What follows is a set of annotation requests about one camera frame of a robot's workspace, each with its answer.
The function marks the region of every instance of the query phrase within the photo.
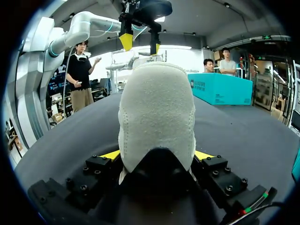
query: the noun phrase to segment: cardboard box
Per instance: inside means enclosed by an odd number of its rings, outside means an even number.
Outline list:
[[[223,53],[221,50],[215,52],[215,61],[221,60],[223,58]]]
[[[188,74],[193,95],[211,105],[250,105],[252,81],[234,76],[202,73]]]
[[[16,144],[17,148],[19,149],[19,151],[21,151],[23,149],[23,146],[18,137],[15,139],[15,144]]]
[[[61,112],[60,113],[57,113],[55,115],[52,116],[52,119],[56,122],[56,123],[59,123],[60,121],[62,121],[62,115],[61,115]]]

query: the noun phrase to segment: person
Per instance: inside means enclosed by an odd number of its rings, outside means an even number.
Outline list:
[[[205,59],[203,61],[204,72],[205,73],[214,73],[214,61],[211,59]]]
[[[236,76],[236,64],[235,61],[230,60],[230,50],[223,48],[222,52],[224,59],[220,61],[220,72],[222,74]]]
[[[73,113],[94,102],[89,75],[94,71],[100,59],[96,59],[93,66],[90,64],[88,57],[83,53],[87,45],[88,41],[76,44],[76,52],[71,55],[69,60],[67,80],[71,83]]]

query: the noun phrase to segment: khaki pants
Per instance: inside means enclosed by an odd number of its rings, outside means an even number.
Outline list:
[[[91,88],[74,90],[71,92],[73,113],[83,109],[94,102]]]

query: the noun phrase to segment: white t-shirt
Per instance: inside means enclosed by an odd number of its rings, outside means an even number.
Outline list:
[[[230,60],[229,62],[226,60],[220,61],[220,69],[236,69],[235,61]]]

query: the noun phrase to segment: black t-shirt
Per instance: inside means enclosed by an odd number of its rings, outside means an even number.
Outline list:
[[[79,88],[75,88],[75,86],[71,83],[71,91],[90,88],[89,69],[91,69],[91,67],[92,66],[88,58],[86,61],[78,61],[75,55],[71,55],[67,72],[74,80],[82,82],[81,87]]]

